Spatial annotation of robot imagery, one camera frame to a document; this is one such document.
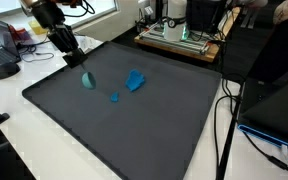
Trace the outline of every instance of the light blue object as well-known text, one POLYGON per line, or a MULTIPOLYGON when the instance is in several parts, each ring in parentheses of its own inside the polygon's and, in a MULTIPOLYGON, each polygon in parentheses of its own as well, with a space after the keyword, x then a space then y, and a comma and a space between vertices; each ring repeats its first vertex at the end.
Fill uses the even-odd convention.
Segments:
POLYGON ((96 88, 95 78, 89 72, 86 72, 83 74, 82 83, 83 83, 83 86, 86 87, 87 89, 95 89, 96 88))
POLYGON ((130 71, 128 79, 125 83, 127 88, 133 92, 140 88, 145 83, 144 75, 141 74, 137 69, 130 71))
POLYGON ((118 92, 115 92, 112 94, 111 101, 112 102, 118 102, 118 92))

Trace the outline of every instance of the person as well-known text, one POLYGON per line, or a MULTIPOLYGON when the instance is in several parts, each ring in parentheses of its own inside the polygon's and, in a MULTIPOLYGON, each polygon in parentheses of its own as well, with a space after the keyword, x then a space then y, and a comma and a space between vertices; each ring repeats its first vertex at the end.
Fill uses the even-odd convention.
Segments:
POLYGON ((272 83, 288 72, 288 0, 274 12, 274 32, 258 55, 248 77, 272 83))

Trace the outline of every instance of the wooden board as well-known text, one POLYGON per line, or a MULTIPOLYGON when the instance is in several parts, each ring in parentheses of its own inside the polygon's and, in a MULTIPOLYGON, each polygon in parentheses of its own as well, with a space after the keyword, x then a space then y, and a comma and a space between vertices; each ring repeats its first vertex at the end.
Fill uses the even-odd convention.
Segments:
MULTIPOLYGON (((231 30, 238 14, 240 13, 240 8, 234 8, 233 9, 233 16, 230 16, 228 18, 228 20, 226 21, 224 27, 223 27, 223 33, 225 36, 228 35, 229 31, 231 30)), ((219 47, 215 44, 211 45, 208 49, 208 51, 205 53, 205 55, 200 55, 198 53, 193 53, 190 51, 186 51, 186 50, 182 50, 182 49, 178 49, 178 48, 174 48, 174 47, 170 47, 167 46, 165 44, 161 44, 158 42, 151 42, 151 41, 145 41, 142 40, 140 38, 140 36, 135 37, 134 41, 138 44, 143 44, 146 46, 150 46, 150 47, 154 47, 154 48, 158 48, 158 49, 162 49, 165 51, 169 51, 169 52, 173 52, 176 54, 181 54, 184 56, 188 56, 191 58, 195 58, 195 59, 199 59, 199 60, 203 60, 203 61, 207 61, 207 62, 213 62, 214 59, 216 58, 218 52, 219 52, 219 47)))

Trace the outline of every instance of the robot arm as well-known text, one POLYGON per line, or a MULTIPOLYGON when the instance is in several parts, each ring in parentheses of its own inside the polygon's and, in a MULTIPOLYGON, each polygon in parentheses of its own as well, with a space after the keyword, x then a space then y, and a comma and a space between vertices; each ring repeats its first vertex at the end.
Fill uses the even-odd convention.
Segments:
POLYGON ((56 3, 70 5, 72 8, 81 5, 81 0, 20 0, 26 15, 33 15, 39 24, 49 30, 50 41, 66 55, 63 57, 67 65, 73 68, 87 59, 84 52, 78 48, 70 26, 65 25, 63 11, 56 3))

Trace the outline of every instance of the laptop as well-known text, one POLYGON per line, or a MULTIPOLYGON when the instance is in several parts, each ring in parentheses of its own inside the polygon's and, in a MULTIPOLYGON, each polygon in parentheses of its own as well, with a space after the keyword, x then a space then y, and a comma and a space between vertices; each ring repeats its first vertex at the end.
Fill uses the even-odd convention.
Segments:
POLYGON ((256 85, 254 82, 245 83, 238 129, 278 147, 288 146, 288 83, 276 90, 270 84, 256 85), (259 98, 258 95, 263 93, 265 95, 259 98), (247 107, 251 104, 250 99, 258 102, 247 107))
POLYGON ((0 65, 7 62, 19 62, 20 55, 12 38, 9 25, 0 21, 0 65))

